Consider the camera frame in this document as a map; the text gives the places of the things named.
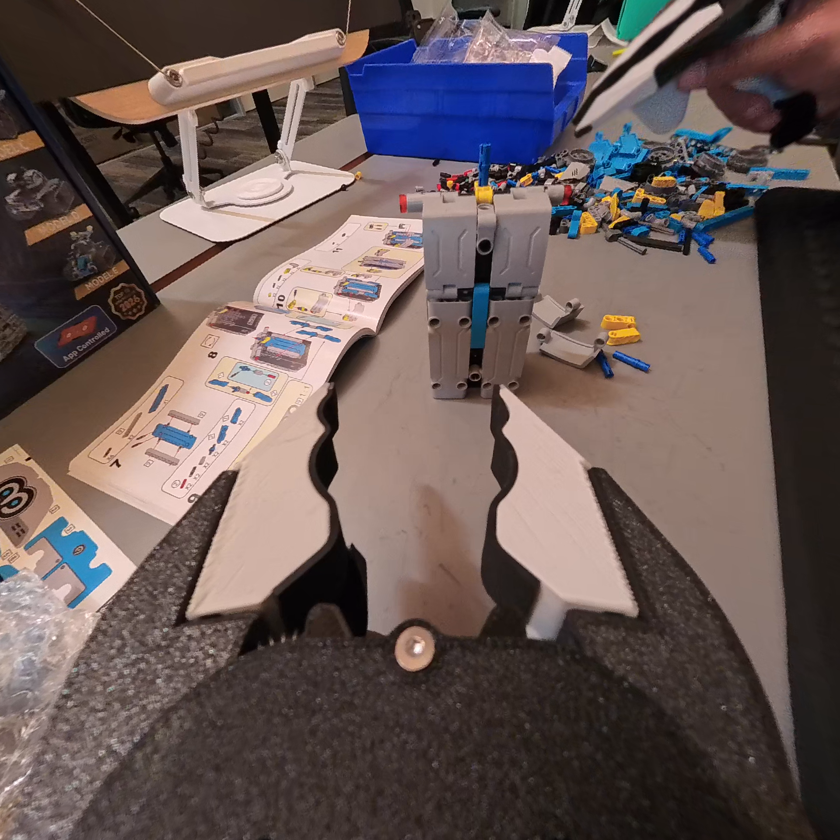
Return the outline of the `grey blue toy brick assembly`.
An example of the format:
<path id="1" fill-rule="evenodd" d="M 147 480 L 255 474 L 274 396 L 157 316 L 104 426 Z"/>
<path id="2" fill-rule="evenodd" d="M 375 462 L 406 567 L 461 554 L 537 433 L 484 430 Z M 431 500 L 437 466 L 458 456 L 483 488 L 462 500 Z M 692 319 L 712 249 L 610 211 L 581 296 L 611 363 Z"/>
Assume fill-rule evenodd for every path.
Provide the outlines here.
<path id="1" fill-rule="evenodd" d="M 471 195 L 441 188 L 400 197 L 403 213 L 423 219 L 429 380 L 437 399 L 519 388 L 553 210 L 573 193 L 567 179 L 495 189 L 487 143 L 477 174 Z"/>

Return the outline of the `toy robot kit box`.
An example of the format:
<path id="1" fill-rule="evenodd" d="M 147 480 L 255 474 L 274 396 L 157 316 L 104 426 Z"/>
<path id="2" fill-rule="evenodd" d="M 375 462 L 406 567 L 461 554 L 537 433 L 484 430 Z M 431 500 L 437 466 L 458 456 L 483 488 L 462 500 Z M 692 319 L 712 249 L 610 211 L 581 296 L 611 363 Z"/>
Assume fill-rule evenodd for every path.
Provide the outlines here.
<path id="1" fill-rule="evenodd" d="M 1 81 L 1 416 L 160 302 L 43 115 Z"/>

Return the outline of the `tan board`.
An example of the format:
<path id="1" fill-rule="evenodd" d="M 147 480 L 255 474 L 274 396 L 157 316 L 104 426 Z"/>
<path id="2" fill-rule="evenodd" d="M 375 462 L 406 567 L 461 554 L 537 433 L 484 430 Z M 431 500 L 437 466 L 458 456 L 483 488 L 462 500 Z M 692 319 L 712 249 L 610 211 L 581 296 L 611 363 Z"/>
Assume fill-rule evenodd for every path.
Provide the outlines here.
<path id="1" fill-rule="evenodd" d="M 148 123 L 347 65 L 362 57 L 369 34 L 367 29 L 347 35 L 337 28 L 328 29 L 235 56 L 178 62 L 149 80 L 91 92 L 75 100 L 112 122 Z"/>

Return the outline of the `clear plastic bags of bricks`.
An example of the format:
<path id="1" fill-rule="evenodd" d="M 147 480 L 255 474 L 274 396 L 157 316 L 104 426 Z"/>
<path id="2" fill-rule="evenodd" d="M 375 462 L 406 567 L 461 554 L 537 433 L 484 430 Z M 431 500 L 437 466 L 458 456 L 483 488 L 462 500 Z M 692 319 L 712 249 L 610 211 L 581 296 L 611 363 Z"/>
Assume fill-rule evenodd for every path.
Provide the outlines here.
<path id="1" fill-rule="evenodd" d="M 446 7 L 416 47 L 411 62 L 440 64 L 521 64 L 542 60 L 559 42 L 557 33 L 533 33 L 501 27 L 490 11 L 462 19 Z"/>

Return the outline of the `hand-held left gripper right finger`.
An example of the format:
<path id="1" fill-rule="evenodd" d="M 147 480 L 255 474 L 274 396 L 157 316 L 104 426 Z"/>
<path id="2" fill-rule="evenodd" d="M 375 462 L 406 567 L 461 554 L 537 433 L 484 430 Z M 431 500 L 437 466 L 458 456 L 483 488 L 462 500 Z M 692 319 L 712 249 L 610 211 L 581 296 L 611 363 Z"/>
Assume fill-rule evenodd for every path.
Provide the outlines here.
<path id="1" fill-rule="evenodd" d="M 481 579 L 526 638 L 553 641 L 570 612 L 635 619 L 639 607 L 591 465 L 506 386 L 490 411 L 491 473 Z"/>

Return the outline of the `teal board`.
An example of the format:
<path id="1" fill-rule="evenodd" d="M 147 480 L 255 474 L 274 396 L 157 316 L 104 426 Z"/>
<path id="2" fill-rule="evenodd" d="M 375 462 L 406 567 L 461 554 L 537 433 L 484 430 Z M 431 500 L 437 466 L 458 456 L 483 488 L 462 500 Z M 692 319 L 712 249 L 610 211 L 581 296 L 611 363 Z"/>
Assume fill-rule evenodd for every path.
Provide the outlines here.
<path id="1" fill-rule="evenodd" d="M 616 23 L 616 36 L 634 39 L 671 1 L 623 1 Z"/>

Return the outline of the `black partition board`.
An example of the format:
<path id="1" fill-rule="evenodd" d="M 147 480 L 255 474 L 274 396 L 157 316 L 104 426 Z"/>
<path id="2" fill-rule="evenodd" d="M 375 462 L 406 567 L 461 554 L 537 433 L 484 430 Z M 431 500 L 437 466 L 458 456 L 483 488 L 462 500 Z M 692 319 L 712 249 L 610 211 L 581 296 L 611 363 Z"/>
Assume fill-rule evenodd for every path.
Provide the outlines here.
<path id="1" fill-rule="evenodd" d="M 162 67 L 403 21 L 397 1 L 2 1 L 1 54 L 36 102 L 150 79 Z"/>

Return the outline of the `grey desk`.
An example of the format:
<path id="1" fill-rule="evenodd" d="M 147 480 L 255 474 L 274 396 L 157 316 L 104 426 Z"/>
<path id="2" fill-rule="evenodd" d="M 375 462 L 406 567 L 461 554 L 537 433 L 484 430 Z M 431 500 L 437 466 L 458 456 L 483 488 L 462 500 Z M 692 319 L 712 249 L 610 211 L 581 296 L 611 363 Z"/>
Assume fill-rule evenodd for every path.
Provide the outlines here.
<path id="1" fill-rule="evenodd" d="M 346 192 L 224 249 L 183 245 L 147 217 L 120 231 L 161 305 L 2 420 L 2 449 L 21 445 L 140 564 L 162 521 L 68 476 L 70 461 L 153 384 L 217 305 L 249 300 L 269 270 L 317 244 L 349 215 L 395 217 L 397 195 L 433 185 L 431 161 L 363 151 L 344 119 L 300 143 L 315 162 L 350 162 Z M 627 253 L 601 236 L 552 237 L 542 288 L 579 298 L 592 333 L 606 313 L 632 314 L 642 340 L 607 380 L 538 353 L 520 399 L 592 465 L 608 471 L 704 581 L 762 680 L 795 769 L 784 587 L 774 493 L 760 289 L 753 223 L 731 226 L 717 263 L 653 250 Z M 490 473 L 490 403 L 428 394 L 423 281 L 392 304 L 378 335 L 335 372 L 339 471 L 331 492 L 343 533 L 368 564 L 371 628 L 423 618 L 472 635 L 490 601 L 480 582 Z"/>

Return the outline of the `crumpled clear plastic bag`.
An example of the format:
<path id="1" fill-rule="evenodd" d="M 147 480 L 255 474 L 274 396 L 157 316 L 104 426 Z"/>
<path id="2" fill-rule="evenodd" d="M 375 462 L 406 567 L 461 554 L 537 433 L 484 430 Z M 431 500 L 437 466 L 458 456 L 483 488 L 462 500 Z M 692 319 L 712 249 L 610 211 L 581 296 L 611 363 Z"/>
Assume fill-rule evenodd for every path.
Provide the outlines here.
<path id="1" fill-rule="evenodd" d="M 39 742 L 98 615 L 70 609 L 30 570 L 1 584 L 1 838 L 13 838 Z"/>

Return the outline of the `white desk stand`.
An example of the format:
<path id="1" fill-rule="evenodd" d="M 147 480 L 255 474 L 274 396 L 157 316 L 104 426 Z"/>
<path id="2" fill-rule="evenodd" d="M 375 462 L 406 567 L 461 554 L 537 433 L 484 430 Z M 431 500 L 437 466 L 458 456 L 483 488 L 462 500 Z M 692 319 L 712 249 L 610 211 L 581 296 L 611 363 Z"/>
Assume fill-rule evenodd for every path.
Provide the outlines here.
<path id="1" fill-rule="evenodd" d="M 348 187 L 347 171 L 294 161 L 301 112 L 313 78 L 361 58 L 367 29 L 328 28 L 283 45 L 230 57 L 204 57 L 159 68 L 149 80 L 85 93 L 79 104 L 113 122 L 139 124 L 176 116 L 187 198 L 161 219 L 215 244 L 248 237 Z M 209 189 L 201 184 L 198 109 L 288 81 L 280 139 L 269 163 Z"/>

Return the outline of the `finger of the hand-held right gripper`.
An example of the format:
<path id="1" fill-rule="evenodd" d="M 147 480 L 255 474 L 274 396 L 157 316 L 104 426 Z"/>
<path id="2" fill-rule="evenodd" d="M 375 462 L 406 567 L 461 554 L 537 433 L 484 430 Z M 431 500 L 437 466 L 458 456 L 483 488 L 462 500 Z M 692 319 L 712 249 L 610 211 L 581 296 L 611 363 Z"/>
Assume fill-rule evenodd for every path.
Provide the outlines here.
<path id="1" fill-rule="evenodd" d="M 718 2 L 674 1 L 666 6 L 630 43 L 615 63 L 615 72 L 625 74 L 653 57 L 668 58 L 718 20 Z"/>
<path id="2" fill-rule="evenodd" d="M 722 13 L 722 5 L 718 4 L 717 21 Z M 615 72 L 615 63 L 619 58 L 615 60 L 592 89 L 587 92 L 581 108 L 574 116 L 574 134 L 576 136 L 585 135 L 615 112 L 629 108 L 654 95 L 658 89 L 665 85 L 663 81 L 657 80 L 656 74 L 659 67 L 667 59 L 677 56 L 687 46 L 688 44 L 668 58 L 662 56 L 662 60 L 657 63 L 655 63 L 653 57 L 647 58 L 626 74 L 621 75 Z"/>

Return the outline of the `pile of small toy bricks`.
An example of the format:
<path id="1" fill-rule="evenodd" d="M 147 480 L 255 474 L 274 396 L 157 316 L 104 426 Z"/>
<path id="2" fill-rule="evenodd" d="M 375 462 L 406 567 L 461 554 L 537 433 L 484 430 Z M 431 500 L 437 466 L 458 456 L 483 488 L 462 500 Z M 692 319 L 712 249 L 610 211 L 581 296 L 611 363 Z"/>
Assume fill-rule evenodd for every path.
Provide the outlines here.
<path id="1" fill-rule="evenodd" d="M 624 124 L 617 140 L 603 132 L 584 148 L 545 154 L 536 162 L 478 164 L 440 172 L 437 190 L 459 196 L 524 197 L 541 188 L 551 203 L 551 235 L 604 234 L 643 255 L 648 247 L 685 256 L 696 249 L 710 265 L 712 231 L 753 215 L 773 186 L 805 182 L 809 169 L 774 164 L 768 145 L 728 144 L 731 126 L 713 133 L 678 129 L 665 141 L 644 139 Z"/>

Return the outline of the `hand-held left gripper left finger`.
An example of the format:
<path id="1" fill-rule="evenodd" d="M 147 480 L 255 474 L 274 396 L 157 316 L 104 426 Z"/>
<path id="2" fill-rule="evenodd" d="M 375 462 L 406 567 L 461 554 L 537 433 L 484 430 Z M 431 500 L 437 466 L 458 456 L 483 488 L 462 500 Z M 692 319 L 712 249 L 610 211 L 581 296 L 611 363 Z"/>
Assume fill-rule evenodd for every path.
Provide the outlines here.
<path id="1" fill-rule="evenodd" d="M 343 537 L 329 493 L 338 471 L 333 384 L 322 385 L 241 459 L 185 609 L 188 621 L 274 612 L 283 633 L 336 606 L 351 636 L 368 631 L 366 564 Z"/>

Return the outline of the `blue sticker sheet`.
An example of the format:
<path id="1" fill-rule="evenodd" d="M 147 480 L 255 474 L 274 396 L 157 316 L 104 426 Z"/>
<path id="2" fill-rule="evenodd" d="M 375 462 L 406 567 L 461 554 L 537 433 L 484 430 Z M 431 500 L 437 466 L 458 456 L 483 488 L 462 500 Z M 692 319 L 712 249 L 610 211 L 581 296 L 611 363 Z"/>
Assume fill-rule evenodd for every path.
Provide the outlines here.
<path id="1" fill-rule="evenodd" d="M 1 455 L 1 573 L 33 572 L 69 608 L 94 613 L 134 563 L 18 445 Z"/>

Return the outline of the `brick instruction booklet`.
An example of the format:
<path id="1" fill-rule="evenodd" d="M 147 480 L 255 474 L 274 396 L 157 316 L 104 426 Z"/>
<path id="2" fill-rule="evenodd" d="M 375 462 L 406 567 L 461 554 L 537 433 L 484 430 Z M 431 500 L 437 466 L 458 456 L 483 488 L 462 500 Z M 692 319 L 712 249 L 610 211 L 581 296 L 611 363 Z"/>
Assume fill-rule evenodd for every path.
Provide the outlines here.
<path id="1" fill-rule="evenodd" d="M 159 380 L 69 475 L 174 524 L 224 471 L 376 335 L 424 268 L 420 218 L 352 215 L 273 269 L 252 302 L 211 311 Z"/>

